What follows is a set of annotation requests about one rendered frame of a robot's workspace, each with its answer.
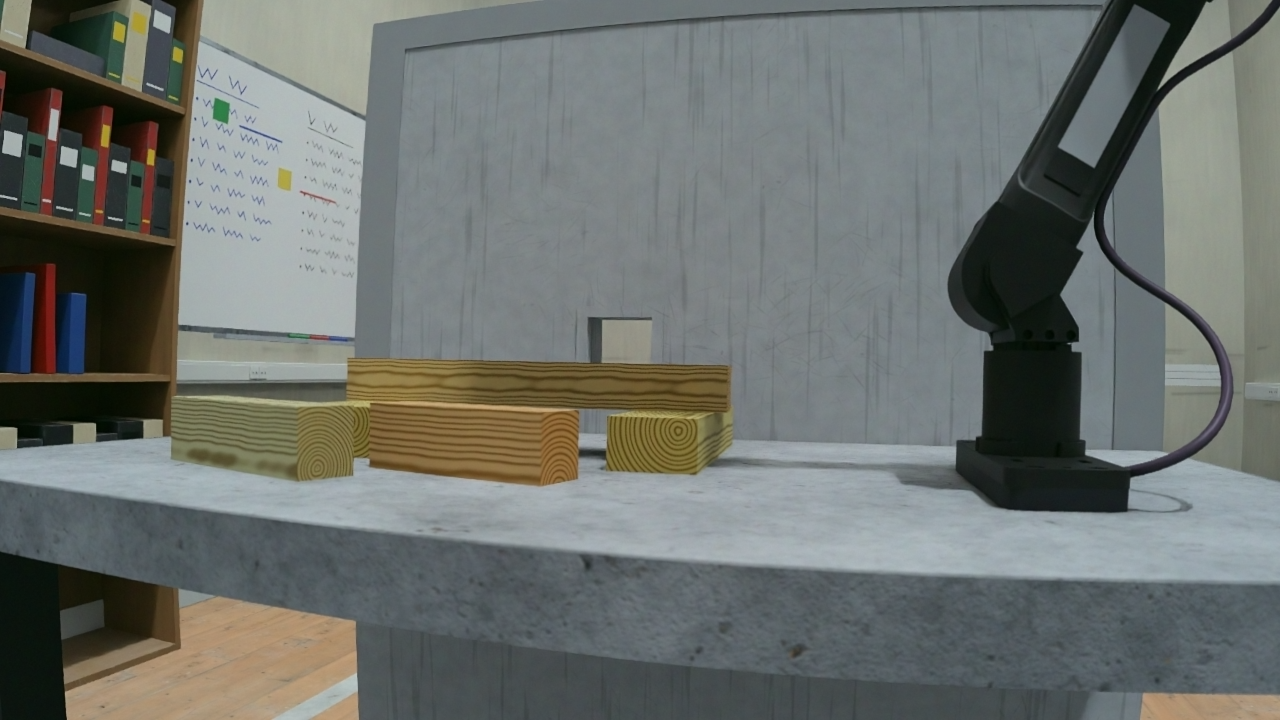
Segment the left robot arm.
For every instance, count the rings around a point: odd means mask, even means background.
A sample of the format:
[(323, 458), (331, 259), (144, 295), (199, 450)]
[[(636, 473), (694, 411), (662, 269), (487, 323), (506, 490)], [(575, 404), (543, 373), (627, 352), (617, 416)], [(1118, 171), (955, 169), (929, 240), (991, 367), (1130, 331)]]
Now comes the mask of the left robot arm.
[(993, 345), (983, 354), (982, 436), (977, 448), (975, 439), (956, 439), (956, 454), (1001, 486), (1130, 489), (1132, 469), (1085, 455), (1082, 352), (1068, 345), (1079, 342), (1079, 327), (1060, 293), (1101, 193), (1212, 1), (1105, 3), (1016, 170), (948, 273), (954, 311)]

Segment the light wood block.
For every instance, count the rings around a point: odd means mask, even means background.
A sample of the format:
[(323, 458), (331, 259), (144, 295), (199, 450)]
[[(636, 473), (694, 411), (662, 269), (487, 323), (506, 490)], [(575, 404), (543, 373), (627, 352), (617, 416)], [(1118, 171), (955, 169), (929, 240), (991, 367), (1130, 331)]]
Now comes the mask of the light wood block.
[(355, 405), (355, 457), (369, 457), (370, 402), (376, 401), (326, 402)]
[(605, 471), (698, 475), (732, 446), (730, 413), (630, 411), (607, 416)]

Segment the brown wooden block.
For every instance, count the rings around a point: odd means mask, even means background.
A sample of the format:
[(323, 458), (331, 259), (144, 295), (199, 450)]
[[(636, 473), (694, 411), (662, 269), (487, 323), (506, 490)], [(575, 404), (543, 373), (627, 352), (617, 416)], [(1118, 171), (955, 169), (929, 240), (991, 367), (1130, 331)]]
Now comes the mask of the brown wooden block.
[(369, 468), (550, 486), (579, 479), (579, 410), (370, 402)]

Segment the grey panel wall with small slot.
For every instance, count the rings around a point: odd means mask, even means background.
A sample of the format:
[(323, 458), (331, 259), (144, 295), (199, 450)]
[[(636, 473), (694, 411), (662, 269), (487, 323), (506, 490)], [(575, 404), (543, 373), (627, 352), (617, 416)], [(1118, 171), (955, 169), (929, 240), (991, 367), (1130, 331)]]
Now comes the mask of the grey panel wall with small slot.
[[(663, 306), (732, 439), (956, 446), (989, 334), (948, 273), (1107, 0), (539, 0), (372, 26), (355, 357), (576, 363)], [(1164, 451), (1165, 304), (1061, 292), (1085, 448)], [(358, 720), (1140, 720), (1143, 693), (745, 673), (356, 621)]]

